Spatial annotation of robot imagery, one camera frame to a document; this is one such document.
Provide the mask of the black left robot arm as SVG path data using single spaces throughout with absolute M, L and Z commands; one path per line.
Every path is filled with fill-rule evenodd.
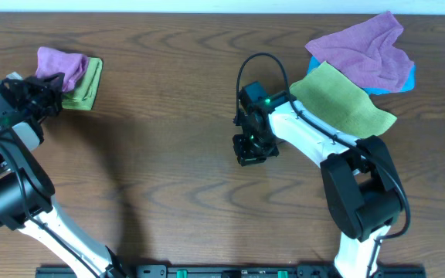
M 0 227 L 41 242 L 78 277 L 128 277 L 127 267 L 61 208 L 47 173 L 32 155 L 41 123 L 62 111 L 63 73 L 0 80 Z

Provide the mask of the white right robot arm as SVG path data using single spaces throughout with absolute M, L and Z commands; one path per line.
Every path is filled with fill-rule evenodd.
M 268 94 L 258 82 L 236 95 L 233 137 L 242 166 L 279 154 L 277 140 L 296 147 L 321 170 L 328 210 L 341 230 L 334 267 L 342 277 L 375 277 L 379 249 L 400 212 L 407 209 L 396 169 L 384 142 L 333 128 L 282 91 Z

